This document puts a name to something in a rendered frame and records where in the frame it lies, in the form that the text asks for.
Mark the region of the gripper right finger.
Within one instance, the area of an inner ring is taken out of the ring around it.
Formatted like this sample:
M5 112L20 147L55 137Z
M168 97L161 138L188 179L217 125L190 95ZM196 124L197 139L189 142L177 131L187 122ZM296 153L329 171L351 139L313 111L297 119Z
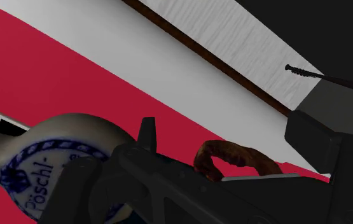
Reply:
M317 172L331 175L327 224L353 224L353 135L335 132L302 111L292 111L284 137Z

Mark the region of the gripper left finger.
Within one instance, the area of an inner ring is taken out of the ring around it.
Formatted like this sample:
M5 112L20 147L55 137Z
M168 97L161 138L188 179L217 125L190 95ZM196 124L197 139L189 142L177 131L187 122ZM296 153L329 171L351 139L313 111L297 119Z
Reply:
M142 119L137 142L118 146L108 161L69 162L38 224L104 224L118 203L129 204L147 224L270 224L269 214L159 155L150 117Z

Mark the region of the black rod with spiral tip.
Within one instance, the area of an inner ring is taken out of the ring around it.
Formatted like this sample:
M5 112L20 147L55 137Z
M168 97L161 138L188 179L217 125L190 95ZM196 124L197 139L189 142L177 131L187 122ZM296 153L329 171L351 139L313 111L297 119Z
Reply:
M310 71L306 71L304 69L290 66L289 64L286 64L285 70L291 71L292 73L300 75L300 76L311 77L311 78L320 78L322 80L326 80L326 81L353 89L353 81L350 81L350 80L313 73Z

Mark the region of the beige stoneware bottle, blue print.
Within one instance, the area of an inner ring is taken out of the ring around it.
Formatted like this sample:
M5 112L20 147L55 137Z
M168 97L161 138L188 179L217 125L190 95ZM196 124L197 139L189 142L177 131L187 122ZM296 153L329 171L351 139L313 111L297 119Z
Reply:
M106 161L134 138L103 118L57 115L20 136L0 133L0 185L19 210L39 220L64 166L79 157Z

